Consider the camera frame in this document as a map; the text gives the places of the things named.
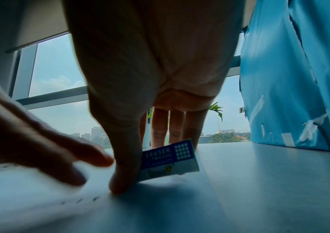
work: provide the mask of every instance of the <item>eraser label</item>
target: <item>eraser label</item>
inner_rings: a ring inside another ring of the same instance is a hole
[[[187,172],[198,172],[191,140],[143,151],[138,182]]]

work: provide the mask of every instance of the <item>tear in blue wrapping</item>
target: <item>tear in blue wrapping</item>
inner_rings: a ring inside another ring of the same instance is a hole
[[[240,85],[252,141],[330,150],[330,1],[258,0]]]

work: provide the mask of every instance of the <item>table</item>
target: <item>table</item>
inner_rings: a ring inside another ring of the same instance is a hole
[[[0,232],[330,232],[330,152],[252,142],[200,144],[200,172],[114,197],[113,168],[78,164],[71,188],[34,169],[0,172]]]

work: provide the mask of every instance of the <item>blue sky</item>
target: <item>blue sky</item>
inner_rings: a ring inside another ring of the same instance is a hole
[[[242,44],[243,36],[241,35],[236,55],[240,55]],[[30,96],[80,86],[85,86],[85,82],[74,55],[70,35],[39,44]],[[218,131],[218,121],[220,122],[220,129],[249,131],[248,120],[243,114],[238,113],[238,108],[244,105],[239,92],[239,76],[228,77],[225,80],[215,102],[219,102],[219,105],[224,107],[224,121],[221,123],[217,113],[209,111],[203,127],[205,134],[215,134]],[[30,111],[52,127],[67,134],[90,133],[93,126],[99,126],[88,111],[87,101]]]

